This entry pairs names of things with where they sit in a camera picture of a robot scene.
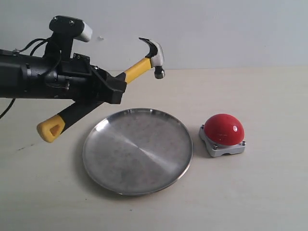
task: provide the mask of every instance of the white wall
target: white wall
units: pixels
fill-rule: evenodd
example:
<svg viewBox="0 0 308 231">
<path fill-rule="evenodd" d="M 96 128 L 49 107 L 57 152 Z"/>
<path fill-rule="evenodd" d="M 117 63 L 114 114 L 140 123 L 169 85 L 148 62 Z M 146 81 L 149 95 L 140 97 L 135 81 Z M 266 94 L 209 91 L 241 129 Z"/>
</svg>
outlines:
<svg viewBox="0 0 308 231">
<path fill-rule="evenodd" d="M 138 37 L 161 43 L 166 69 L 303 65 L 307 10 L 308 0 L 1 0 L 0 48 L 46 38 L 62 14 L 92 27 L 92 41 L 76 41 L 74 51 L 107 70 L 148 52 Z"/>
</svg>

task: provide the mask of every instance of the metal plate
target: metal plate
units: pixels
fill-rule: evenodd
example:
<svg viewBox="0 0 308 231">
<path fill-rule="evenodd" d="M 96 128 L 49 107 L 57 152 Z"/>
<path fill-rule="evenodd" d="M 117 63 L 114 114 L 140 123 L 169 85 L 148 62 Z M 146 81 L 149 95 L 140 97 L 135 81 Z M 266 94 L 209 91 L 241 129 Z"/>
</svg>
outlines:
<svg viewBox="0 0 308 231">
<path fill-rule="evenodd" d="M 176 182 L 188 169 L 193 144 L 175 117 L 154 109 L 129 109 L 101 121 L 83 148 L 89 176 L 123 195 L 145 195 Z"/>
</svg>

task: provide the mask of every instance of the red button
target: red button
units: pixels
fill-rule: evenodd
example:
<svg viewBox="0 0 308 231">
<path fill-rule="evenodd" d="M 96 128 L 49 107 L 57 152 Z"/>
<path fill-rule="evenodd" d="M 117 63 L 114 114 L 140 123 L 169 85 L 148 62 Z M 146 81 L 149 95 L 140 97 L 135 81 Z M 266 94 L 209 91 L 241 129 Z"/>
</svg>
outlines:
<svg viewBox="0 0 308 231">
<path fill-rule="evenodd" d="M 204 132 L 210 140 L 221 145 L 236 145 L 244 139 L 241 122 L 229 114 L 210 117 L 204 125 Z"/>
</svg>

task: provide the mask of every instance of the metal hammer head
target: metal hammer head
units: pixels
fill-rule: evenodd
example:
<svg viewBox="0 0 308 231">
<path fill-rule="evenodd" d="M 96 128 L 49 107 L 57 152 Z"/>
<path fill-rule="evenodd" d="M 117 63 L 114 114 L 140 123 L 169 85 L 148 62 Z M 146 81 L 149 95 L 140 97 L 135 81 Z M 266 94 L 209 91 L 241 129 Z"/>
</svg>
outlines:
<svg viewBox="0 0 308 231">
<path fill-rule="evenodd" d="M 155 67 L 154 75 L 155 78 L 161 79 L 165 77 L 165 71 L 163 69 L 164 64 L 164 53 L 163 49 L 158 42 L 149 40 L 147 38 L 139 38 L 144 41 L 150 47 L 150 52 L 145 56 L 151 60 L 151 66 Z"/>
</svg>

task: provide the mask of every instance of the table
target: table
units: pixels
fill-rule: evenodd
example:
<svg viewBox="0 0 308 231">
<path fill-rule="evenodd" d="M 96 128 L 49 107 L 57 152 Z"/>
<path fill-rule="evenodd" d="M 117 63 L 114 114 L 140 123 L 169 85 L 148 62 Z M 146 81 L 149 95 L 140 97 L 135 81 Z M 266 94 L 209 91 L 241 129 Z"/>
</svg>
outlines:
<svg viewBox="0 0 308 231">
<path fill-rule="evenodd" d="M 1 111 L 10 100 L 1 99 Z M 102 105 L 45 143 L 37 123 L 71 101 L 16 100 L 0 120 L 3 231 L 289 231 L 308 222 L 308 67 L 149 71 L 128 85 L 121 105 Z M 83 142 L 117 111 L 155 108 L 188 128 L 194 157 L 169 188 L 143 197 L 114 195 L 83 168 Z M 198 137 L 212 115 L 245 129 L 243 154 L 211 158 Z"/>
</svg>

